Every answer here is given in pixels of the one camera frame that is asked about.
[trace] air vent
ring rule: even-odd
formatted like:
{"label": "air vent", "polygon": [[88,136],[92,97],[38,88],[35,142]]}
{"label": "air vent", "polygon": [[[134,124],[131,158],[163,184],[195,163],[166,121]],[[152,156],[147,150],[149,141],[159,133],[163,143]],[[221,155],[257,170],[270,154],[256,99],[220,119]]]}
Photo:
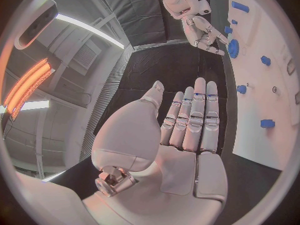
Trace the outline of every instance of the air vent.
{"label": "air vent", "polygon": [[99,47],[97,47],[91,40],[88,40],[78,50],[73,59],[88,70],[100,53],[101,49],[99,49]]}

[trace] orange heat lamp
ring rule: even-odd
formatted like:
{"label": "orange heat lamp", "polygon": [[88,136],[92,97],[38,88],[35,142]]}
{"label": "orange heat lamp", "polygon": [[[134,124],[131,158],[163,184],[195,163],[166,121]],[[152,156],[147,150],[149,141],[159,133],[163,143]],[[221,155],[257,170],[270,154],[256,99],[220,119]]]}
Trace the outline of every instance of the orange heat lamp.
{"label": "orange heat lamp", "polygon": [[3,103],[3,106],[6,107],[6,112],[1,121],[3,131],[10,116],[14,121],[26,100],[34,93],[38,86],[54,72],[55,70],[52,69],[48,63],[48,58],[45,58],[20,78]]}

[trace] ceiling vent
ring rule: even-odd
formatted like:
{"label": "ceiling vent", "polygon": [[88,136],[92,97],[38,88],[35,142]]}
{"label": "ceiling vent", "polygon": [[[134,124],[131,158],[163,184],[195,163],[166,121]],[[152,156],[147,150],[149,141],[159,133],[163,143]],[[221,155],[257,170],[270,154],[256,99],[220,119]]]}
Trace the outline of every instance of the ceiling vent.
{"label": "ceiling vent", "polygon": [[89,39],[82,45],[73,59],[88,70],[100,53],[101,49]]}

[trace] blue knob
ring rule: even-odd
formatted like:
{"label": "blue knob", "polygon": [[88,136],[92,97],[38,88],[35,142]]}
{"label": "blue knob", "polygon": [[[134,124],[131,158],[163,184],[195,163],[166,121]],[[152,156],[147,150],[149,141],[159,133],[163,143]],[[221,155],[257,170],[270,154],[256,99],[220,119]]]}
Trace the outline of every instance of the blue knob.
{"label": "blue knob", "polygon": [[240,51],[240,45],[238,40],[232,39],[228,45],[229,56],[232,59],[236,59],[237,56],[239,55],[239,51]]}
{"label": "blue knob", "polygon": [[230,28],[229,26],[225,26],[224,32],[227,34],[232,34],[233,33],[233,29]]}
{"label": "blue knob", "polygon": [[236,91],[240,94],[245,94],[247,92],[247,87],[245,85],[239,85],[236,87]]}
{"label": "blue knob", "polygon": [[263,64],[266,64],[267,66],[270,66],[270,65],[271,65],[271,59],[268,58],[268,57],[266,57],[266,56],[262,56],[262,57],[260,58],[260,60],[261,60],[261,62],[262,62]]}
{"label": "blue knob", "polygon": [[272,119],[264,119],[260,121],[260,127],[263,129],[274,128],[275,122]]}
{"label": "blue knob", "polygon": [[246,13],[249,13],[250,9],[248,6],[244,5],[244,4],[241,4],[241,3],[238,3],[236,1],[232,1],[231,2],[231,6],[235,9],[239,9],[239,10],[242,10]]}

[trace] fluorescent light strip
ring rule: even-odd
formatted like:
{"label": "fluorescent light strip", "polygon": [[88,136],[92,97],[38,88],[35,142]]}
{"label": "fluorescent light strip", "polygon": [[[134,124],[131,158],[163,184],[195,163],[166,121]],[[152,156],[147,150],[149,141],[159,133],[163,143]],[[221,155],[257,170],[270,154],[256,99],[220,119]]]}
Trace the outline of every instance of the fluorescent light strip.
{"label": "fluorescent light strip", "polygon": [[57,176],[63,174],[64,172],[65,172],[65,171],[62,171],[62,172],[60,172],[60,173],[58,173],[58,174],[55,174],[55,175],[50,176],[50,177],[47,177],[47,178],[43,179],[42,181],[45,182],[45,183],[46,183],[46,182],[49,182],[50,180],[56,178]]}
{"label": "fluorescent light strip", "polygon": [[[24,110],[31,110],[31,109],[45,109],[49,108],[49,101],[28,101],[25,102],[23,107],[21,108],[21,111]],[[5,107],[0,106],[0,114],[3,114],[5,112]]]}
{"label": "fluorescent light strip", "polygon": [[82,21],[78,21],[74,18],[71,18],[69,16],[65,16],[65,15],[62,15],[62,14],[58,14],[56,16],[57,19],[59,20],[62,20],[62,21],[65,21],[65,22],[68,22],[70,24],[74,24],[76,26],[79,26],[83,29],[86,29],[86,30],[89,30],[90,32],[94,33],[94,34],[97,34],[98,36],[110,41],[111,43],[117,45],[118,47],[120,47],[121,49],[124,49],[124,45],[120,42],[118,42],[117,40],[113,39],[112,37],[106,35],[104,32],[102,31],[99,31],[98,29],[90,26],[90,25],[87,25],[86,23],[82,22]]}

